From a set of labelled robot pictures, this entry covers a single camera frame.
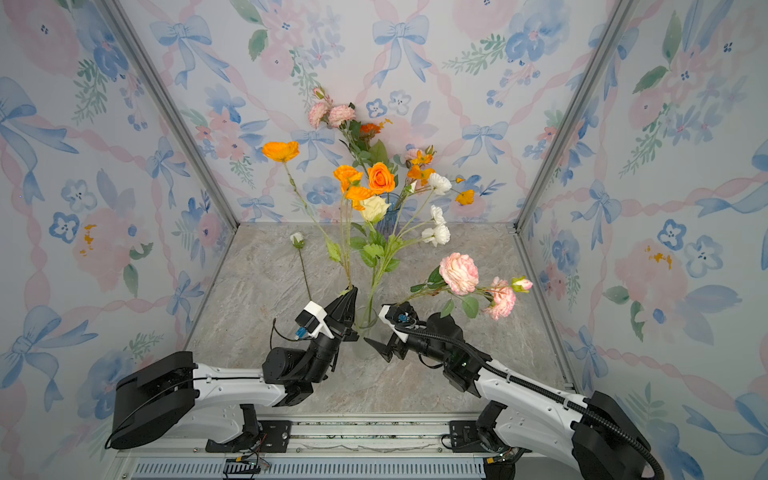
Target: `floral wallpaper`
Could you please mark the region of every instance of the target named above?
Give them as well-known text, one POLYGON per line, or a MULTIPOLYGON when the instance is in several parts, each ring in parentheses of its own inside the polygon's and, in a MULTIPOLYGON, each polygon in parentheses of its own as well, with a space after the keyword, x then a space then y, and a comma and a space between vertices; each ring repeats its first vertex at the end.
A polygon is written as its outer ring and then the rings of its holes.
MULTIPOLYGON (((339 217, 342 138, 306 114, 322 85, 385 123, 392 154, 434 144, 441 174, 472 181, 448 220, 517 219, 614 0, 139 0, 122 2, 242 221, 308 221, 261 147, 297 141, 296 184, 339 217)), ((595 128, 593 116, 584 129, 595 128)), ((580 143, 582 157, 592 149, 580 143)))
POLYGON ((0 2, 0 477, 101 478, 231 229, 93 3, 0 2))
POLYGON ((641 0, 524 232, 578 386, 668 478, 768 478, 765 25, 641 0))

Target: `wall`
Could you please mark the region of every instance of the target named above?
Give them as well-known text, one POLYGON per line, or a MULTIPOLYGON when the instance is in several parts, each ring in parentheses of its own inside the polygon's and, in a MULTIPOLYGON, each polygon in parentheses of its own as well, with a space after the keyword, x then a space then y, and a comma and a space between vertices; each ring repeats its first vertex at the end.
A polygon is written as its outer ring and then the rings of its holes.
POLYGON ((467 179, 477 201, 447 218, 497 222, 517 218, 614 0, 121 4, 243 221, 308 221, 260 151, 291 139, 299 188, 338 217, 332 172, 351 157, 306 119, 322 84, 358 119, 392 122, 390 154, 434 144, 438 172, 467 179))
POLYGON ((766 22, 639 2, 525 232, 577 383, 668 478, 768 478, 766 22))
POLYGON ((101 478, 231 232, 93 4, 4 0, 0 44, 0 477, 101 478))

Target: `gray stone surface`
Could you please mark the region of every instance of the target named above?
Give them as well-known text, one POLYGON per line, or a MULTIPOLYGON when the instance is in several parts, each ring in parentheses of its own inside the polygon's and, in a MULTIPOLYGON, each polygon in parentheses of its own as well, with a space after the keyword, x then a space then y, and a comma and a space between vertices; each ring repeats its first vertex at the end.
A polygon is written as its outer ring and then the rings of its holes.
MULTIPOLYGON (((375 302, 404 300, 411 285, 426 280, 440 259, 453 252, 468 253, 474 259, 481 284, 490 284, 494 276, 509 278, 525 273, 506 224, 461 223, 449 227, 451 240, 447 245, 435 248, 419 243, 401 250, 400 266, 385 275, 375 302)), ((332 237, 339 234, 337 226, 326 229, 332 237)), ((313 300, 325 306, 346 288, 343 269, 328 259, 323 236, 311 223, 240 225, 190 341, 189 349, 197 362, 229 368, 261 366, 269 352, 275 317, 280 332, 293 337, 293 320, 308 300, 299 254, 289 241, 289 235, 296 231, 306 238, 302 255, 313 300)), ((367 301, 370 278, 371 269, 353 251, 359 309, 367 301)), ((426 319, 439 311, 447 298, 445 293, 421 297, 415 300, 414 307, 426 319)), ((453 316, 464 329, 465 339, 478 349, 522 375, 562 386, 533 294, 518 294, 512 314, 498 322, 483 314, 468 319, 461 308, 454 310, 453 316)), ((369 335, 385 343, 390 333, 378 323, 369 335)), ((289 344, 277 335, 273 344, 304 348, 302 343, 289 344)), ((409 353, 404 361, 393 358, 386 363, 362 340, 343 343, 336 371, 329 372, 329 378, 314 388, 313 395, 289 407, 290 411, 477 412, 486 404, 454 389, 442 370, 427 369, 415 354, 409 353)))

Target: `blue bow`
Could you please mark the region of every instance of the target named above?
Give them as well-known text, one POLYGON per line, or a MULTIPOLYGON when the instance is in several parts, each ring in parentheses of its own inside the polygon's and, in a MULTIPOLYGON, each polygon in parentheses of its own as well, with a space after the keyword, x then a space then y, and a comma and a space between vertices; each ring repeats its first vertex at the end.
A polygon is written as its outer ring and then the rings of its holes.
MULTIPOLYGON (((408 23, 394 24, 389 20, 381 20, 373 24, 373 41, 377 45, 386 45, 392 42, 392 50, 389 57, 389 67, 374 75, 371 85, 377 84, 381 88, 386 75, 400 65, 402 52, 400 51, 399 38, 412 41, 418 45, 424 45, 427 41, 428 33, 429 19, 424 15, 417 15, 408 23)), ((411 64, 411 68, 413 68, 416 76, 426 82, 423 70, 424 68, 431 67, 432 64, 419 57, 407 41, 402 43, 402 49, 406 51, 406 58, 408 58, 408 63, 411 64)))
POLYGON ((157 41, 160 42, 160 45, 169 47, 176 41, 179 42, 179 51, 181 52, 181 58, 184 60, 185 70, 180 71, 176 75, 174 79, 176 85, 181 84, 182 87, 187 88, 187 74, 193 71, 195 66, 194 55, 192 55, 193 50, 215 74, 226 81, 230 80, 227 74, 221 70, 222 68, 229 67, 230 64, 208 55, 202 48, 193 43, 195 41, 203 45, 211 44, 208 24, 201 17, 192 15, 188 18, 186 24, 177 23, 176 25, 171 25, 167 22, 153 22, 149 25, 149 28, 152 30, 157 41), (190 41, 189 45, 184 42, 185 38, 190 41))
POLYGON ((32 173, 38 164, 38 156, 35 154, 35 149, 32 148, 24 137, 6 127, 3 123, 7 121, 23 134, 56 150, 66 151, 71 154, 80 153, 61 141, 62 138, 67 136, 66 128, 38 128, 14 120, 14 118, 31 117, 37 113, 38 109, 32 104, 32 100, 27 96, 21 85, 8 77, 0 78, 0 135, 16 151, 18 156, 22 158, 29 169, 29 172, 24 177, 24 184, 22 186, 24 202, 27 205, 32 203, 33 197, 45 201, 35 174, 32 173))
POLYGON ((184 169, 187 162, 174 162, 166 161, 174 156, 174 150, 170 147, 170 142, 166 137, 160 137, 157 142, 157 151, 154 155, 147 159, 147 173, 150 177, 157 178, 160 172, 163 172, 165 180, 168 182, 168 208, 176 207, 176 200, 174 199, 174 178, 170 174, 170 170, 173 170, 182 177, 189 177, 189 173, 184 169))
POLYGON ((32 352, 33 346, 42 349, 53 349, 62 346, 73 346, 87 342, 95 338, 97 333, 83 333, 88 328, 85 320, 74 329, 62 333, 52 339, 43 340, 50 332, 54 331, 61 323, 61 317, 45 305, 38 305, 29 310, 24 319, 24 335, 18 337, 11 349, 0 355, 0 389, 13 385, 19 374, 22 373, 24 361, 48 376, 50 382, 45 388, 43 403, 45 411, 50 412, 54 400, 63 400, 64 397, 58 391, 54 377, 58 371, 58 360, 50 353, 32 352))
POLYGON ((187 312, 187 321, 184 325, 186 325, 188 333, 190 331, 190 327, 192 327, 192 321, 190 320, 190 301, 187 299, 194 298, 195 296, 200 296, 205 293, 200 289, 200 282, 197 282, 195 286, 187 290, 191 284, 192 280, 190 280, 190 276, 187 274, 187 272, 182 270, 181 273, 179 273, 179 286, 176 288, 176 293, 174 293, 174 295, 170 298, 168 306, 165 307, 165 311, 168 312, 169 315, 176 315, 176 312, 179 310, 179 306, 181 306, 181 308, 187 312))
POLYGON ((297 169, 306 172, 307 165, 317 158, 318 148, 323 152, 323 156, 327 158, 329 162, 337 167, 339 166, 338 160, 341 158, 341 155, 333 153, 323 145, 333 145, 333 142, 336 141, 336 136, 334 135, 332 128, 321 128, 317 131, 295 130, 291 132, 290 137, 292 140, 299 142, 299 145, 306 144, 309 148, 308 158, 301 162, 299 166, 296 167, 297 169))
POLYGON ((250 222, 255 222, 261 218, 262 214, 267 215, 277 223, 280 223, 280 219, 283 218, 282 215, 270 210, 270 208, 275 207, 275 200, 270 195, 262 195, 259 198, 241 197, 237 199, 237 203, 243 208, 253 208, 253 218, 248 220, 250 222))
POLYGON ((592 335, 589 334, 589 330, 586 325, 583 325, 578 330, 578 337, 581 339, 581 343, 584 344, 580 349, 574 350, 568 342, 565 344, 565 349, 576 356, 577 359, 583 360, 589 355, 589 359, 584 365, 584 371, 581 374, 581 388, 584 391, 593 391, 592 388, 592 371, 594 370, 594 376, 601 378, 608 374, 608 364, 605 359, 598 354, 598 350, 592 345, 592 335))
POLYGON ((462 129, 462 138, 464 140, 471 140, 474 138, 475 144, 472 145, 472 151, 469 152, 469 155, 459 158, 457 161, 453 162, 453 164, 461 167, 468 158, 477 155, 482 148, 483 137, 485 137, 485 150, 488 152, 488 156, 493 160, 493 163, 497 164, 498 158, 496 158, 496 156, 501 155, 504 152, 496 148, 496 146, 491 143, 491 139, 501 140, 504 138, 507 134, 507 127, 508 125, 505 121, 500 121, 490 127, 480 128, 477 125, 468 125, 464 127, 462 129))
MULTIPOLYGON (((763 142, 752 156, 752 165, 758 170, 768 171, 768 140, 763 142)), ((704 198, 697 201, 696 205, 702 207, 699 218, 728 208, 733 208, 740 214, 754 214, 768 207, 768 182, 760 185, 754 192, 735 204, 721 198, 704 198)), ((763 270, 768 270, 768 230, 763 235, 763 257, 760 266, 763 270)))
POLYGON ((596 216, 594 220, 594 228, 592 229, 592 248, 590 249, 594 250, 595 241, 603 243, 603 213, 605 213, 605 221, 612 223, 619 217, 619 215, 621 215, 621 202, 610 198, 608 194, 605 193, 603 182, 599 180, 592 182, 592 186, 589 187, 589 196, 596 200, 592 204, 592 207, 590 207, 585 214, 582 212, 571 212, 571 215, 573 216, 571 222, 575 222, 580 218, 592 220, 592 217, 596 216))

